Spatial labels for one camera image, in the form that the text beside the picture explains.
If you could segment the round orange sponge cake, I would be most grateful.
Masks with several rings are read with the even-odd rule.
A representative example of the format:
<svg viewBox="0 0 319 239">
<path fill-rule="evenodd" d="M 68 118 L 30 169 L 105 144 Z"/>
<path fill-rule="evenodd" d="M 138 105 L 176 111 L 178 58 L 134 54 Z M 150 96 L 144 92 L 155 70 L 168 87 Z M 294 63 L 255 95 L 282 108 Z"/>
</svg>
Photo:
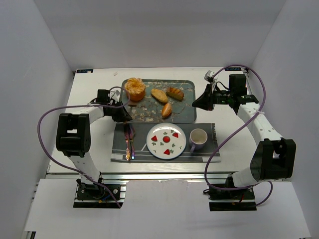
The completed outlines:
<svg viewBox="0 0 319 239">
<path fill-rule="evenodd" d="M 141 78 L 129 78 L 124 87 L 127 97 L 134 102 L 142 100 L 146 94 L 146 85 Z"/>
</svg>

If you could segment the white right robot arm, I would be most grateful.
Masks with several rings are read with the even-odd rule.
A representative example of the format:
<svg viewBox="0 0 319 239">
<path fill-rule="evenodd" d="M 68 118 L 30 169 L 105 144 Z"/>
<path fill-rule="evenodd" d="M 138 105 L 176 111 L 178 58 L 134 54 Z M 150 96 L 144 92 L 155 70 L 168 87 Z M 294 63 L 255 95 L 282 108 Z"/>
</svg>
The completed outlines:
<svg viewBox="0 0 319 239">
<path fill-rule="evenodd" d="M 257 146 L 249 167 L 230 174 L 224 190 L 242 190 L 261 181 L 291 178 L 296 143 L 279 134 L 261 112 L 257 98 L 248 94 L 246 76 L 231 74 L 229 85 L 224 90 L 218 88 L 211 71 L 204 78 L 208 82 L 205 91 L 192 106 L 212 111 L 215 105 L 228 105 L 244 122 Z"/>
</svg>

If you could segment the blossom pattern grey tray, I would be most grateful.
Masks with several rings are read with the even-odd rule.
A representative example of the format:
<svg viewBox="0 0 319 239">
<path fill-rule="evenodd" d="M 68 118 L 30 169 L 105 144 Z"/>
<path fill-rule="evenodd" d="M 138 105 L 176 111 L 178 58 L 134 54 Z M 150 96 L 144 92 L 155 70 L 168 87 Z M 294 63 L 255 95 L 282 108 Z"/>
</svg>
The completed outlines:
<svg viewBox="0 0 319 239">
<path fill-rule="evenodd" d="M 143 83 L 146 85 L 144 98 L 138 102 L 136 107 L 125 106 L 134 122 L 194 123 L 196 121 L 196 109 L 192 107 L 192 103 L 195 100 L 195 85 L 192 81 L 143 79 Z M 151 95 L 151 89 L 156 88 L 166 91 L 167 87 L 182 90 L 184 98 L 179 101 L 168 97 L 168 102 L 172 105 L 172 113 L 169 117 L 163 119 L 161 111 L 164 104 Z"/>
</svg>

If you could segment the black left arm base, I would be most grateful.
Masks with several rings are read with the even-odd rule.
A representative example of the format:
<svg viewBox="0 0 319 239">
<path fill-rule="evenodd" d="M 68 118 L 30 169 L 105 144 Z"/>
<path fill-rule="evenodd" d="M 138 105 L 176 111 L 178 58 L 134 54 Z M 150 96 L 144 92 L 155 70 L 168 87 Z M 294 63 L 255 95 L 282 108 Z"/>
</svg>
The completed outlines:
<svg viewBox="0 0 319 239">
<path fill-rule="evenodd" d="M 119 181 L 104 180 L 100 177 L 100 184 L 107 187 L 107 191 L 104 187 L 98 186 L 96 184 L 84 183 L 81 179 L 77 179 L 75 196 L 73 201 L 73 208 L 87 208 L 87 209 L 119 209 L 119 206 L 123 205 L 126 186 L 124 183 Z"/>
</svg>

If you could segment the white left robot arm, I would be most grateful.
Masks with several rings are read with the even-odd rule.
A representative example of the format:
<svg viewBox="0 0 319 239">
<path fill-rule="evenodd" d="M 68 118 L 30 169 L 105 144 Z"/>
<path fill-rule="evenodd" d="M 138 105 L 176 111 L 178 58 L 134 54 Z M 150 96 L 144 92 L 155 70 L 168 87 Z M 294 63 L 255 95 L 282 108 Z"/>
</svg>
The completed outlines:
<svg viewBox="0 0 319 239">
<path fill-rule="evenodd" d="M 89 153 L 91 147 L 91 124 L 111 117 L 114 122 L 132 120 L 120 100 L 118 87 L 99 89 L 95 100 L 73 113 L 61 113 L 58 119 L 56 148 L 68 157 L 81 175 L 81 182 L 98 182 L 101 173 L 94 165 Z"/>
</svg>

